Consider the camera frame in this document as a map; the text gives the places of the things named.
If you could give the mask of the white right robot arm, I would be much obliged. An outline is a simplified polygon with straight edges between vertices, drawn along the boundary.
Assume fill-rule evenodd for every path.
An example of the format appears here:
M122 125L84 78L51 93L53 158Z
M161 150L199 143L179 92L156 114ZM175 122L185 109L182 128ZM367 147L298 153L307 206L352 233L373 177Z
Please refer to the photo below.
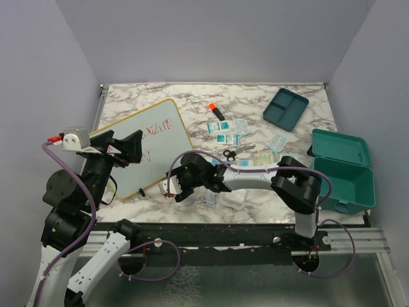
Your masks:
M194 189L205 187L213 193L232 193L242 189L273 191L295 213L293 242L308 250L317 241L316 208L322 178L292 157L283 157L267 166L232 166L226 162L213 165L202 155L189 152L181 156L180 166L167 172L158 186L160 192L181 202Z

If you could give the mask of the large blue bandage packet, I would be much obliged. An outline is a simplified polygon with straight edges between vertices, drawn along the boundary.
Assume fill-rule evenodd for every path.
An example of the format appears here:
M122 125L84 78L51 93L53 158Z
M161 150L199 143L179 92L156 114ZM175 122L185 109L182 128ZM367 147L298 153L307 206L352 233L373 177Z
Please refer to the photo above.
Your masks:
M226 163L226 164L229 164L229 165L232 165L232 166L239 166L239 167L249 166L249 161L247 159L236 159L236 160L233 160L233 161L224 160L224 161L220 162L217 159L211 158L209 160L209 162L213 166L218 165L218 164L222 164L222 163Z

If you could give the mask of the yellowish gauze packet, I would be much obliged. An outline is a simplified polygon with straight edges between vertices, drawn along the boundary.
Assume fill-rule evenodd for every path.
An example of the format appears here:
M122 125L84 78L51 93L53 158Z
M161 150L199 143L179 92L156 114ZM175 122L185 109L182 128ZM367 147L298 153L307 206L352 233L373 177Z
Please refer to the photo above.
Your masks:
M266 166L278 162L277 154L273 151L259 152L252 155L253 166Z

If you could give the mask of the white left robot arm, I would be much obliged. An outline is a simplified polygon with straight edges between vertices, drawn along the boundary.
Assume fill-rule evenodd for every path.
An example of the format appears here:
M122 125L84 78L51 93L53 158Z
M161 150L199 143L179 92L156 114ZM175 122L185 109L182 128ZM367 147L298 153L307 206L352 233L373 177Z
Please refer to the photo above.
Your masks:
M141 228L118 221L103 247L76 274L73 267L96 223L96 212L114 167L138 164L143 133L115 139L113 130L90 137L84 129L66 129L42 149L61 169L47 183L43 202L52 207L41 236L40 269L28 306L84 306L87 296L125 252L141 245Z

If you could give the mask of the white gauze packet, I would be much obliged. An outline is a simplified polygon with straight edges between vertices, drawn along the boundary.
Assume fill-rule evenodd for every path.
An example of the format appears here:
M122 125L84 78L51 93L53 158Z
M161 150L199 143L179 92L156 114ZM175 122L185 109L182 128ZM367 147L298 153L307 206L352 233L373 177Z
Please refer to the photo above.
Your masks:
M230 193L222 193L219 198L219 203L222 206L229 207L235 210L243 210L247 203L248 190L239 189Z

